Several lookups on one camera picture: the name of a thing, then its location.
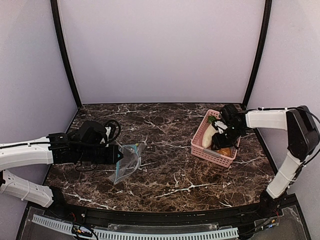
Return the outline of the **pink plastic basket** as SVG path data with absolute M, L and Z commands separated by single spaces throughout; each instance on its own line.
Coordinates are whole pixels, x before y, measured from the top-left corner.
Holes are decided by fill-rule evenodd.
M 226 129 L 220 113 L 209 109 L 191 140 L 191 154 L 228 168 L 237 156 L 241 138 L 228 143 Z

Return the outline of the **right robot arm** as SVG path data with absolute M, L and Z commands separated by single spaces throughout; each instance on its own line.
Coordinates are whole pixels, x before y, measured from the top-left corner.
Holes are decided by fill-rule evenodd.
M 320 144 L 319 118 L 306 105 L 298 107 L 257 108 L 239 111 L 233 104 L 224 106 L 220 118 L 209 123 L 216 130 L 211 137 L 212 150 L 235 147 L 249 129 L 275 129 L 287 133 L 287 153 L 274 179 L 266 188 L 272 199 L 278 199 L 292 185 L 302 168 L 314 159 Z

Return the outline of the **brown fried food piece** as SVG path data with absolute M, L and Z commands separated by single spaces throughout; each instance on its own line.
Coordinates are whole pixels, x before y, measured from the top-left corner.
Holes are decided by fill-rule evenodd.
M 219 150 L 215 150 L 216 153 L 223 155 L 223 156 L 227 156 L 227 157 L 231 157 L 232 156 L 232 150 L 230 147 L 226 147 L 226 148 L 221 148 Z

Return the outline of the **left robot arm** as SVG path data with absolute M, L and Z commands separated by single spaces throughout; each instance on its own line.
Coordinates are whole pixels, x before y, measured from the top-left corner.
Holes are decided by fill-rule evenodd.
M 114 119 L 105 124 L 86 120 L 69 133 L 58 132 L 35 140 L 1 144 L 0 192 L 44 208 L 63 204 L 65 200 L 59 188 L 30 182 L 9 170 L 40 164 L 115 165 L 124 157 L 119 146 L 113 144 L 120 133 L 121 126 Z

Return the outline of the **clear zip top bag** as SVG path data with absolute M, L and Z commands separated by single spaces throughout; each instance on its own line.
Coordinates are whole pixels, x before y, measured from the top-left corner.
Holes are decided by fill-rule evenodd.
M 116 163 L 114 173 L 108 177 L 114 185 L 128 179 L 138 170 L 142 164 L 142 151 L 144 148 L 145 145 L 143 143 L 123 145 L 120 148 L 123 158 Z

